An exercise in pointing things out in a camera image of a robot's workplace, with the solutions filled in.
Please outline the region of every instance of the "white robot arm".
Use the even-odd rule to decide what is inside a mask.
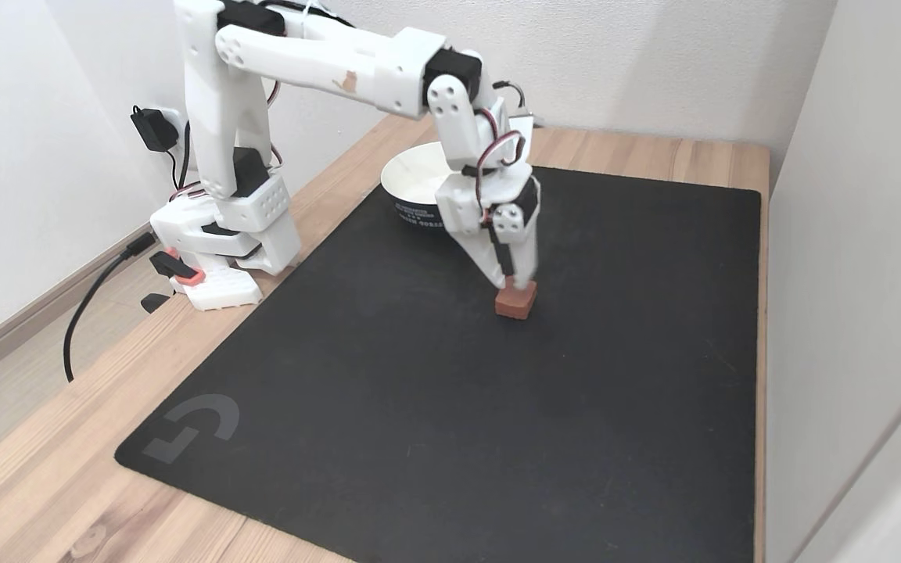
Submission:
[[[522,156],[529,131],[508,129],[504,100],[479,55],[419,29],[385,37],[289,1],[261,4],[175,0],[186,109],[200,185],[210,197],[178,197],[153,214],[174,254],[165,259],[186,267],[166,264],[173,286],[198,309],[255,303],[254,281],[230,263],[279,274],[296,259],[289,195],[278,172],[267,171],[266,77],[402,117],[431,113],[454,171],[436,192],[444,227],[498,288],[507,277],[496,245],[507,246],[512,284],[525,288],[537,268],[540,185]]]

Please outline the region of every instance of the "black cable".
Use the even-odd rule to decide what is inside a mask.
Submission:
[[[65,377],[68,378],[68,382],[72,382],[75,379],[75,375],[72,374],[72,336],[75,335],[75,325],[78,324],[79,317],[82,317],[85,307],[88,306],[90,300],[92,300],[93,296],[96,295],[96,292],[99,291],[103,282],[117,270],[117,267],[124,263],[125,260],[145,252],[148,247],[154,245],[154,243],[155,235],[151,234],[151,232],[146,232],[144,235],[140,235],[135,240],[132,240],[130,245],[124,247],[120,256],[116,257],[116,259],[110,263],[110,266],[106,267],[106,270],[99,275],[99,278],[96,278],[96,281],[93,282],[89,291],[85,293],[85,297],[82,298],[82,303],[79,303],[78,309],[75,310],[71,322],[68,323],[68,329],[65,331],[65,342],[61,348],[61,356],[65,364]]]
[[[183,167],[182,170],[179,171],[179,183],[176,185],[176,189],[183,189],[183,186],[186,185],[186,168],[189,167],[190,164],[190,122],[187,121],[186,125],[183,126]]]
[[[178,187],[178,183],[176,182],[176,157],[168,150],[166,150],[165,153],[168,154],[169,158],[172,158],[172,189],[176,189]]]
[[[516,93],[519,94],[519,106],[518,107],[526,107],[526,96],[523,95],[523,89],[518,85],[508,81],[508,80],[500,80],[498,82],[493,83],[493,90],[498,90],[501,88],[512,88],[516,90]]]
[[[290,0],[262,0],[260,2],[260,6],[280,6],[282,8],[287,8],[288,10],[297,10],[298,12],[304,11],[304,4],[299,2],[291,2]],[[308,13],[314,16],[321,16],[323,18],[329,18],[330,20],[335,20],[340,22],[342,25],[346,25],[346,27],[352,27],[353,29],[357,29],[357,26],[351,24],[350,22],[340,18],[335,14],[330,14],[321,8],[311,6],[308,8]]]

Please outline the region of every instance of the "power outlet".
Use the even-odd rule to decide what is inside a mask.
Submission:
[[[168,121],[169,124],[172,124],[176,131],[179,133],[179,140],[176,142],[176,146],[172,147],[169,152],[172,153],[172,156],[176,157],[176,163],[180,167],[182,167],[183,163],[183,149],[185,146],[183,142],[186,140],[186,118],[183,117],[182,111],[172,107],[156,107],[155,109],[162,112],[162,117],[165,117],[165,121]],[[197,170],[196,167],[196,158],[190,158],[190,163],[187,165],[186,170]]]

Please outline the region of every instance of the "logo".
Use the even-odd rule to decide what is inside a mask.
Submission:
[[[235,434],[235,428],[239,427],[239,405],[230,398],[230,396],[211,395],[194,396],[192,399],[183,400],[182,403],[172,407],[172,409],[164,414],[162,418],[168,421],[179,421],[187,414],[207,409],[217,413],[217,430],[214,435],[217,438],[229,439]],[[145,449],[141,452],[148,457],[154,457],[162,463],[172,463],[176,461],[176,457],[183,453],[183,450],[193,442],[193,439],[200,434],[200,431],[193,427],[186,427],[172,439],[172,442],[166,442],[165,439],[155,438],[149,442]]]

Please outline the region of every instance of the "brown block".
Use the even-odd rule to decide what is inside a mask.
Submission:
[[[530,314],[533,298],[537,296],[537,282],[530,281],[525,289],[512,286],[512,276],[507,278],[507,286],[496,296],[496,314],[501,317],[523,321]]]

